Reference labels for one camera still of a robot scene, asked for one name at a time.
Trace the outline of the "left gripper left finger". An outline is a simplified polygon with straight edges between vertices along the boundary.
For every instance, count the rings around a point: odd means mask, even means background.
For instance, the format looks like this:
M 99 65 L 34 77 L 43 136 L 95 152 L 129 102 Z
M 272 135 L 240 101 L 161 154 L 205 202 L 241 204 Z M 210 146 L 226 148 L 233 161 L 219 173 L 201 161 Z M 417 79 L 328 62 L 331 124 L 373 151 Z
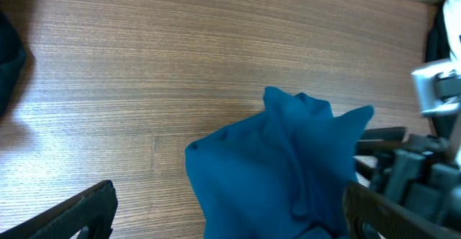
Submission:
M 110 180 L 76 194 L 1 234 L 3 239 L 104 238 L 112 234 L 117 211 L 116 190 Z

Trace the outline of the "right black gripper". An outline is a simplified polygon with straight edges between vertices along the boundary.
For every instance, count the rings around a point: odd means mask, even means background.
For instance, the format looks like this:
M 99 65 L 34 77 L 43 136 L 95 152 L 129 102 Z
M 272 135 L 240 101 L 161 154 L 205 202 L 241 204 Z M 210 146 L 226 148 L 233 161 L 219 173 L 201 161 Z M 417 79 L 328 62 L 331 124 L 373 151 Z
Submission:
M 365 130 L 355 155 L 374 155 L 369 189 L 442 227 L 460 231 L 460 166 L 443 137 L 406 135 L 405 127 Z

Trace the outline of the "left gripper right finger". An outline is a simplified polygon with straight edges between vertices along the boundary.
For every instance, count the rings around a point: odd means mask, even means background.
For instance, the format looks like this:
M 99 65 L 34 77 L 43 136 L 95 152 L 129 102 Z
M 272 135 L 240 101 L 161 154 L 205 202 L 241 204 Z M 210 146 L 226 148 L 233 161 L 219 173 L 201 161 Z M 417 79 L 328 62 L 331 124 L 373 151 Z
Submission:
M 460 236 L 357 182 L 345 188 L 342 204 L 351 238 L 456 239 Z

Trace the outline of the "blue polo shirt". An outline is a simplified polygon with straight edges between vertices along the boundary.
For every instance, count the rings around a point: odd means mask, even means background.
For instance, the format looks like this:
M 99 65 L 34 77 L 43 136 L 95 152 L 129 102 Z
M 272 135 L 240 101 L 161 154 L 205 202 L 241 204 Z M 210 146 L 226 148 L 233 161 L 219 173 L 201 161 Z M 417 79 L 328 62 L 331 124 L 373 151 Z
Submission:
M 374 109 L 275 87 L 264 110 L 190 143 L 185 166 L 206 238 L 347 238 L 342 209 L 354 154 Z

